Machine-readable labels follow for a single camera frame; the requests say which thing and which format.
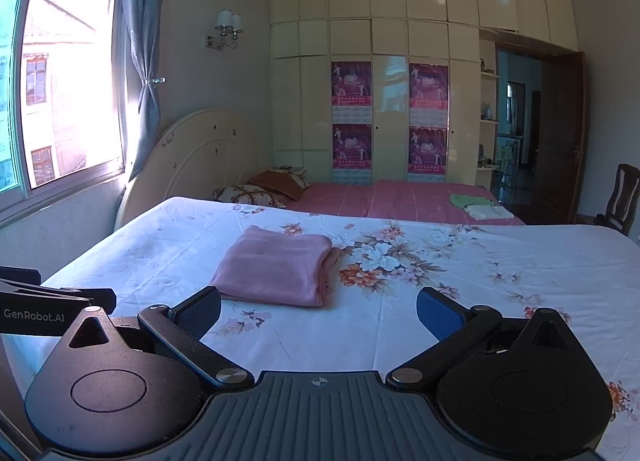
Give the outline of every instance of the wooden chair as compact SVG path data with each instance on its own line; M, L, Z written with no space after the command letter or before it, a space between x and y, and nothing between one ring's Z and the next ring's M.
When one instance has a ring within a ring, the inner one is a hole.
M636 206L640 195L640 170L628 164L618 165L616 185L607 204L607 212L598 214L595 224L607 226L628 237L636 217Z

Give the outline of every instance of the blue curtain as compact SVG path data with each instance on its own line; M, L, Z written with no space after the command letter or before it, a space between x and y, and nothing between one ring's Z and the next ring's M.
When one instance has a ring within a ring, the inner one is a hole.
M136 177L158 141L160 103L156 84L159 59L160 9L162 0L122 0L131 40L131 57L142 82L138 101L140 142L129 179Z

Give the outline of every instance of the pink poster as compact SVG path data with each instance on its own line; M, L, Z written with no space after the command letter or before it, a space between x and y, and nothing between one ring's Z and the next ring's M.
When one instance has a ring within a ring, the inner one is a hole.
M332 105L371 106L371 62L332 62Z
M410 108L449 108L449 68L431 64L409 64Z
M444 174L446 171L447 129L409 127L409 173Z
M334 168L370 170L371 125L334 123Z

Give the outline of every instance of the bed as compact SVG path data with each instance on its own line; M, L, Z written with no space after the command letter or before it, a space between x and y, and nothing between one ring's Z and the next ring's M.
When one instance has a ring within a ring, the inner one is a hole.
M172 198L45 285L111 287L118 295L116 316L152 303L174 305L209 283L225 251L251 224L290 235L324 234L342 250L330 303L321 309L223 301L220 320L202 341L254 375L265 369L386 374L435 343L415 314L424 285L510 317L554 307L614 398L599 452L607 460L640 458L640 250L608 228L432 224ZM360 248L370 255L357 253ZM391 271L366 264L381 256L394 258ZM5 342L25 391L57 340L8 336Z
M244 184L269 168L255 135L239 116L205 109L174 123L153 149L144 170L129 185L118 211L118 229L172 196L210 200L213 190ZM392 218L450 224L524 224L518 218L474 221L449 202L452 194L491 199L491 192L455 183L381 180L372 186L313 183L289 210L335 216Z
M335 216L397 219L446 224L522 226L517 217L476 221L449 202L452 194L479 196L496 202L491 192L459 183L376 181L372 186L313 183L298 201L284 200L288 210Z

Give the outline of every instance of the pillow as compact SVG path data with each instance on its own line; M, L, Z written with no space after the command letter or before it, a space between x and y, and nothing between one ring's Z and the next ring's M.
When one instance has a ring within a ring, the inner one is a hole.
M220 203L286 208L271 192L254 185L234 185L216 188L213 190L213 200Z
M302 195L302 187L294 179L293 174L286 171L265 170L252 177L249 183L271 192L279 192L296 201Z
M301 167L285 165L280 166L274 170L276 172L280 172L281 174L289 174L293 181L298 183L303 190L311 186L311 183L308 183L306 181L306 170Z

